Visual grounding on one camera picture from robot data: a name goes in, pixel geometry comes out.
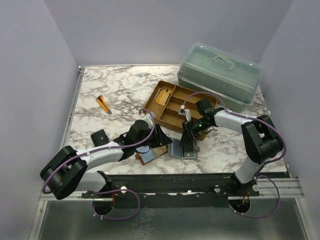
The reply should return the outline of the grey card holder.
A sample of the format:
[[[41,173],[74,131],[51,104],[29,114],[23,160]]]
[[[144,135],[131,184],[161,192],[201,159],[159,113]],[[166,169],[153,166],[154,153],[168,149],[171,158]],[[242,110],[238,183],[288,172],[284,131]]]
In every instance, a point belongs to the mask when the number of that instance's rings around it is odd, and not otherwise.
[[[185,146],[180,146],[180,140],[177,138],[171,138],[172,143],[168,145],[168,154],[181,160],[197,160],[200,147],[197,146],[197,142],[188,143]]]

